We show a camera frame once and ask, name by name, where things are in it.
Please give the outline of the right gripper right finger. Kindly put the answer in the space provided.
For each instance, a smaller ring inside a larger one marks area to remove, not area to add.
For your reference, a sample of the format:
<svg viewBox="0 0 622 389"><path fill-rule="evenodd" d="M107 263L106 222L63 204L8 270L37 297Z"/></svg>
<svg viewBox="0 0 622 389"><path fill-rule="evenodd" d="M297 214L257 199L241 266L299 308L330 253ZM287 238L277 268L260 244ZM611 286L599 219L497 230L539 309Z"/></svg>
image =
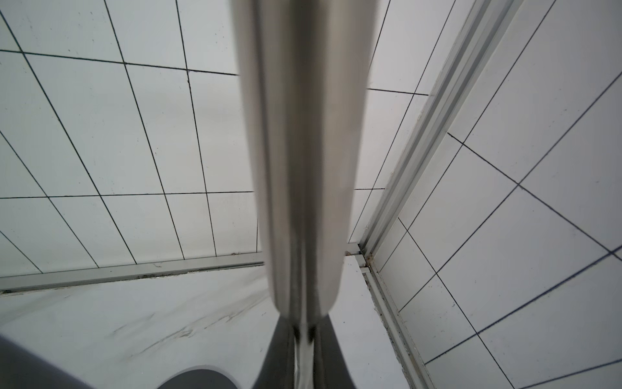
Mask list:
<svg viewBox="0 0 622 389"><path fill-rule="evenodd" d="M313 383L316 389L356 388L329 316L315 327Z"/></svg>

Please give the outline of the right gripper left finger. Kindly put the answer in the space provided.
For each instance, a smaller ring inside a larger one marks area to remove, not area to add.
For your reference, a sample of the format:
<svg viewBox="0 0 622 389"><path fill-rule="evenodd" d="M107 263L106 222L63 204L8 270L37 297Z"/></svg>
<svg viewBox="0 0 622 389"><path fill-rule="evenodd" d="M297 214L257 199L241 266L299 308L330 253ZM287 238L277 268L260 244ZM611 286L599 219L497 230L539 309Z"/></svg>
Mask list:
<svg viewBox="0 0 622 389"><path fill-rule="evenodd" d="M279 317L252 389L292 389L295 386L295 344L293 325Z"/></svg>

